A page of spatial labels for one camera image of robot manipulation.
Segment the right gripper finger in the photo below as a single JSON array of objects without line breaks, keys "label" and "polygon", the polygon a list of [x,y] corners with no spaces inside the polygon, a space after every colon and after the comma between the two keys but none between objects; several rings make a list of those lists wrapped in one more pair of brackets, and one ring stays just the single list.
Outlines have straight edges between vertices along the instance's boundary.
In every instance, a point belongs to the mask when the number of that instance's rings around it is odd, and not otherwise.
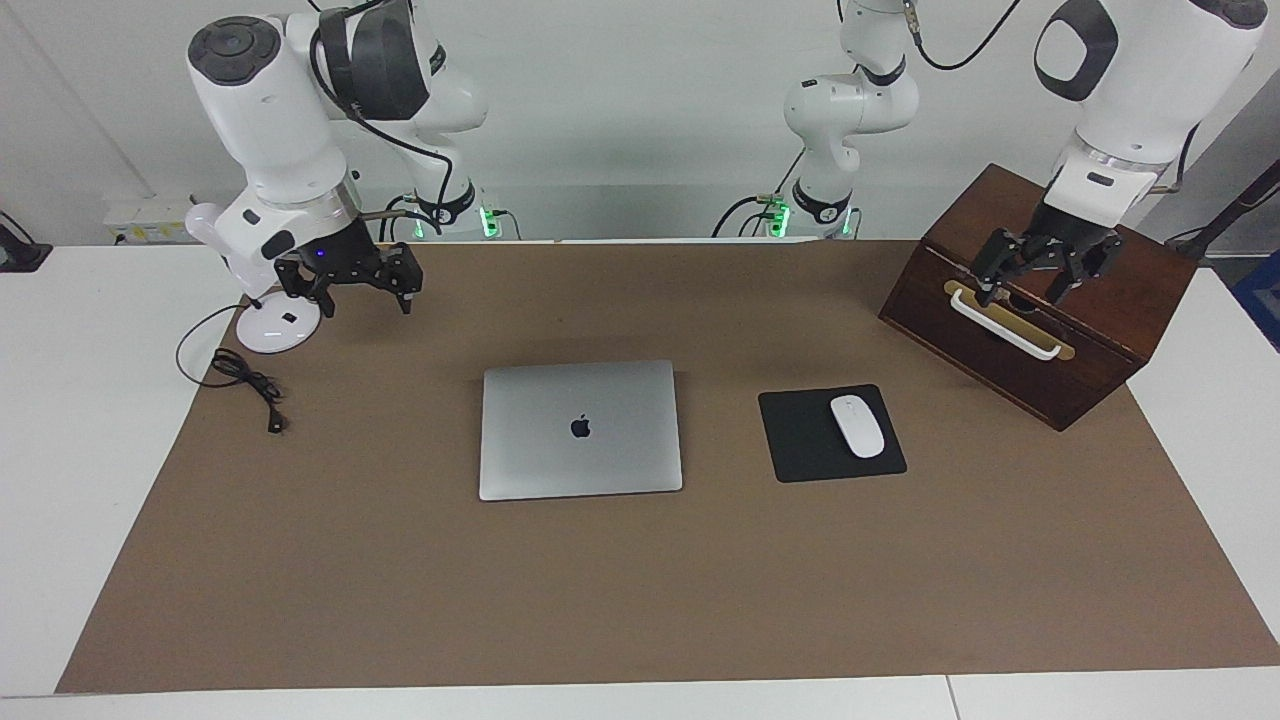
[{"label": "right gripper finger", "polygon": [[302,261],[274,261],[274,269],[282,290],[292,299],[306,299],[317,305],[324,318],[335,315],[335,304],[330,296],[332,278],[328,274],[305,274]]},{"label": "right gripper finger", "polygon": [[380,288],[396,296],[404,315],[412,313],[415,296],[422,290],[424,273],[408,243],[393,243],[380,250]]}]

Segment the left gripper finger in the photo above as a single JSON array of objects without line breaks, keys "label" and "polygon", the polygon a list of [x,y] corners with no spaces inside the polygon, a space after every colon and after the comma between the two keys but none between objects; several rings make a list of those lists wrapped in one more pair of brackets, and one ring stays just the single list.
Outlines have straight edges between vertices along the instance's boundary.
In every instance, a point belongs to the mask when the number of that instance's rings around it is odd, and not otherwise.
[{"label": "left gripper finger", "polygon": [[1060,243],[1052,252],[1059,273],[1044,291],[1044,301],[1059,305],[1087,281],[1106,274],[1123,245],[1124,238],[1116,231],[1108,231],[1091,243]]},{"label": "left gripper finger", "polygon": [[1037,243],[1033,238],[1012,234],[997,228],[974,258],[974,278],[978,283],[975,301],[988,307],[1001,284],[1027,274],[1034,268]]}]

